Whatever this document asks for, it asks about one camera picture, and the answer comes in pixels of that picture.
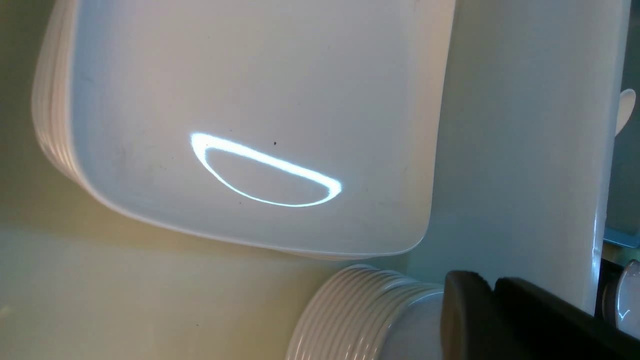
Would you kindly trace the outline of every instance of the stacked dishes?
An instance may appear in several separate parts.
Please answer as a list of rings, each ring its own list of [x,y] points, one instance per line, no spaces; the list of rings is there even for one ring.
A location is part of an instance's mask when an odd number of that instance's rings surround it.
[[[349,266],[310,301],[287,360],[438,359],[443,287],[368,265]]]
[[[56,1],[45,33],[33,82],[31,112],[38,143],[49,161],[77,181],[69,149],[68,78],[76,0]]]
[[[36,137],[137,220],[312,258],[401,254],[429,222],[454,5],[57,0]]]

